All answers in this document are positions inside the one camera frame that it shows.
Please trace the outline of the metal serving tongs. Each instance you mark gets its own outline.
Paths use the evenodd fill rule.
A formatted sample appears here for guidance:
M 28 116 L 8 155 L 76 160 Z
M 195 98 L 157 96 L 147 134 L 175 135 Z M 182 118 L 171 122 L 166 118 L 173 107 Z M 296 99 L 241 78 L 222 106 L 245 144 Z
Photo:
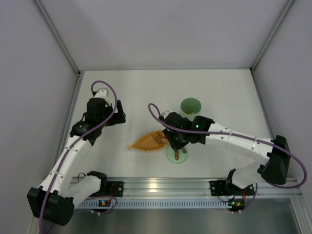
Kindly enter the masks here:
M 168 139 L 163 135 L 163 133 L 157 133 L 157 136 L 155 137 L 155 141 L 158 143 L 163 143 L 163 144 L 169 144 Z M 182 153 L 187 153 L 187 149 L 183 147 L 180 149 Z

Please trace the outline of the green lid with wooden handle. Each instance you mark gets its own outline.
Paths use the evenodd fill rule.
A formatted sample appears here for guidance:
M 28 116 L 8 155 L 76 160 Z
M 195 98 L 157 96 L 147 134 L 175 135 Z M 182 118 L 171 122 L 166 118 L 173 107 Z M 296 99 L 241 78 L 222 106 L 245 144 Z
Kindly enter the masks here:
M 174 151 L 171 147 L 168 147 L 166 150 L 166 158 L 172 164 L 182 164 L 187 160 L 188 152 L 182 150 Z

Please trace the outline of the green cylindrical lunch container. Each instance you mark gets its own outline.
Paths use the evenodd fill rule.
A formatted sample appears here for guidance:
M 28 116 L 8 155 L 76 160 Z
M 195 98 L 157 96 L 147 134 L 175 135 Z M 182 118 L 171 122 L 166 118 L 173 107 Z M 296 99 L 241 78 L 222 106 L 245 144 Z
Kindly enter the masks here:
M 184 99 L 180 104 L 180 115 L 186 117 L 189 120 L 193 120 L 196 116 L 200 115 L 201 102 L 193 97 Z

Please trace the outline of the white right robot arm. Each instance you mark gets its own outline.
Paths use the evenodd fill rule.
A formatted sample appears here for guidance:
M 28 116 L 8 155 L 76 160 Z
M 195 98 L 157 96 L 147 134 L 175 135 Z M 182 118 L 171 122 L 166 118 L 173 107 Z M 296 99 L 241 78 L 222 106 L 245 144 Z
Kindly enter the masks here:
M 231 131 L 214 120 L 196 116 L 193 120 L 170 112 L 159 118 L 166 129 L 163 130 L 171 148 L 181 150 L 187 144 L 200 143 L 216 145 L 254 160 L 243 168 L 231 169 L 225 181 L 225 188 L 239 191 L 258 182 L 285 185 L 290 156 L 287 140 L 282 136 L 275 139 L 257 139 Z

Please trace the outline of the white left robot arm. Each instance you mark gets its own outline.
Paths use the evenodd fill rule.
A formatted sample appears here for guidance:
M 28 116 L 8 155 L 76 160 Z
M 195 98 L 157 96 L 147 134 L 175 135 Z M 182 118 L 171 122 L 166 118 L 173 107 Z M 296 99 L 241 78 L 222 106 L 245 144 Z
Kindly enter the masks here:
M 27 194 L 34 217 L 65 226 L 85 199 L 112 195 L 104 173 L 90 171 L 76 185 L 70 186 L 70 183 L 82 160 L 102 134 L 102 129 L 125 121 L 120 100 L 112 106 L 102 97 L 89 99 L 87 111 L 73 125 L 67 145 L 52 171 L 38 188 L 30 188 Z

